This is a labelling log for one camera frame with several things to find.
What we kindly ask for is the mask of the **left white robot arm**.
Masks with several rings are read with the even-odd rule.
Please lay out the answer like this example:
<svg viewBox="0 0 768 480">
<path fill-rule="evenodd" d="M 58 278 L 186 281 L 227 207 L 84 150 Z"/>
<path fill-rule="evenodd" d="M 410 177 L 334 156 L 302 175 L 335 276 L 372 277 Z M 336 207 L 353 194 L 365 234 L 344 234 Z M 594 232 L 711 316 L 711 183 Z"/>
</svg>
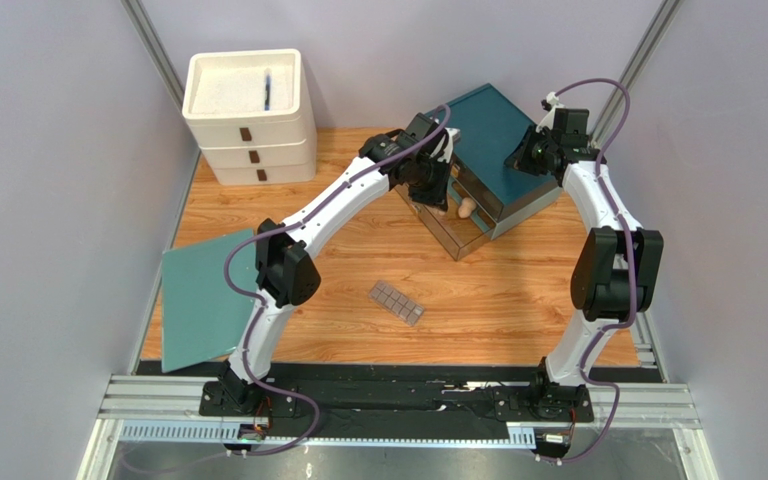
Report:
<svg viewBox="0 0 768 480">
<path fill-rule="evenodd" d="M 442 105 L 417 114 L 404 129 L 369 138 L 344 172 L 297 213 L 264 220 L 253 237 L 228 254 L 226 284 L 254 301 L 235 351 L 217 380 L 205 384 L 203 416 L 250 416 L 265 404 L 265 378 L 294 311 L 321 285 L 316 257 L 349 220 L 399 185 L 427 205 L 445 202 L 458 132 Z"/>
</svg>

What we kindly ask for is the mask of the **clear drawer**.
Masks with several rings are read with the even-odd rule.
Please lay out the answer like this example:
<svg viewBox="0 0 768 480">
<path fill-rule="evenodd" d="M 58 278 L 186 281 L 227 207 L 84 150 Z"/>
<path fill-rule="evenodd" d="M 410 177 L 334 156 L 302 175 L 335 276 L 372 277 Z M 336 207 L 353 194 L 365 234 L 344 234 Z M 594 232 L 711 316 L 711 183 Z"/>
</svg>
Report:
<svg viewBox="0 0 768 480">
<path fill-rule="evenodd" d="M 447 213 L 434 213 L 425 205 L 413 203 L 406 186 L 397 186 L 395 191 L 455 261 L 464 259 L 492 240 L 497 223 L 476 202 L 477 208 L 469 218 L 458 217 L 459 204 L 464 198 L 472 197 L 457 180 L 449 180 Z"/>
<path fill-rule="evenodd" d="M 506 177 L 502 163 L 470 163 L 464 159 L 456 159 L 453 175 L 493 219 L 501 220 L 508 215 Z"/>
</svg>

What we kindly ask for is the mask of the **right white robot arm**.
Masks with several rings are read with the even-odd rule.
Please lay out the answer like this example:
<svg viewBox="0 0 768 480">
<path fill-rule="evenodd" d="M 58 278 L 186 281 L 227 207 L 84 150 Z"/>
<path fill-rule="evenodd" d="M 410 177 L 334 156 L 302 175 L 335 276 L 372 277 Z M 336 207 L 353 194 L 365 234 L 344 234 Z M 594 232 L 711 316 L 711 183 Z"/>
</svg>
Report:
<svg viewBox="0 0 768 480">
<path fill-rule="evenodd" d="M 619 198 L 602 151 L 586 133 L 588 110 L 550 101 L 543 108 L 544 118 L 526 131 L 506 164 L 554 176 L 587 230 L 571 277 L 573 316 L 523 401 L 535 417 L 555 420 L 584 407 L 590 370 L 608 340 L 649 308 L 664 239 L 644 228 Z"/>
</svg>

